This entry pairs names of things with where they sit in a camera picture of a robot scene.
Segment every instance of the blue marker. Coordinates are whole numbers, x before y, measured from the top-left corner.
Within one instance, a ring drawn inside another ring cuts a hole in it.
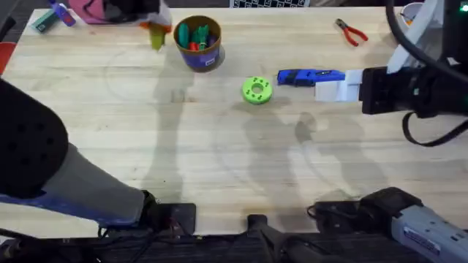
[[[55,0],[49,0],[49,2],[52,4],[53,11],[56,13],[58,18],[60,18],[60,20],[65,23],[65,25],[73,26],[76,24],[76,20],[70,15],[64,5],[57,4]]]
[[[315,83],[344,80],[346,75],[338,70],[286,69],[278,72],[278,85],[313,87]]]

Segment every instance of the cable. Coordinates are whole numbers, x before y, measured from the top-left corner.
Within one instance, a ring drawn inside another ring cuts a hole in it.
[[[431,66],[434,69],[438,70],[439,72],[443,73],[444,75],[451,76],[460,80],[461,82],[468,84],[468,76],[457,72],[455,69],[451,69],[449,66],[446,66],[443,63],[435,61],[433,58],[425,54],[421,49],[416,47],[413,43],[411,43],[408,38],[404,35],[403,31],[400,28],[400,25],[396,21],[396,16],[393,8],[395,7],[394,0],[387,0],[387,5],[385,7],[385,14],[387,15],[387,22],[390,26],[390,30],[392,34],[395,36],[396,41],[404,47],[408,53],[416,58],[417,60],[426,64],[426,66]]]
[[[468,129],[468,121],[464,121],[461,124],[459,124],[457,127],[455,127],[453,130],[449,131],[446,135],[440,137],[439,139],[433,140],[431,142],[418,142],[417,140],[415,140],[415,138],[413,138],[413,136],[411,135],[411,132],[409,131],[410,130],[409,128],[410,117],[413,114],[414,112],[407,113],[403,117],[402,127],[403,127],[404,137],[407,138],[409,142],[414,143],[416,145],[420,145],[424,147],[434,147],[434,146],[442,145],[446,142],[451,141],[453,138],[456,138],[457,136],[459,136],[460,134],[462,134]]]

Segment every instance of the pliers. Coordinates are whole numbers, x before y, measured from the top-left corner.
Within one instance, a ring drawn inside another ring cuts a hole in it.
[[[341,19],[336,19],[335,21],[336,25],[338,25],[341,29],[343,29],[344,36],[346,37],[346,40],[353,46],[357,47],[359,46],[359,43],[357,43],[351,36],[350,32],[357,34],[359,37],[361,37],[364,41],[369,40],[369,38],[364,34],[362,31],[357,30],[356,28],[353,28],[351,26],[348,26],[343,20]]]

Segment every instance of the wooden table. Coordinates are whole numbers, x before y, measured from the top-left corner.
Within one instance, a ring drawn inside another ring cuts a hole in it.
[[[274,88],[243,102],[249,76],[279,69],[384,66],[395,43],[381,8],[173,9],[219,21],[225,60],[191,72],[172,37],[157,53],[133,26],[26,28],[4,78],[55,110],[84,156],[163,202],[194,202],[198,233],[241,232],[250,213],[288,231],[314,230],[305,207],[397,186],[468,227],[468,139],[438,148],[407,142],[403,113],[361,114],[358,103],[318,103],[310,88]],[[43,14],[36,10],[31,21]],[[341,18],[369,41],[350,46]],[[412,121],[428,140],[461,118]],[[42,237],[95,235],[94,222],[0,206],[0,225]]]

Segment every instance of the green gear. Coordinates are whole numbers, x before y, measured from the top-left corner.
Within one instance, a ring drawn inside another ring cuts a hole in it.
[[[252,104],[263,104],[268,102],[273,95],[271,84],[263,77],[250,77],[242,85],[242,96]]]

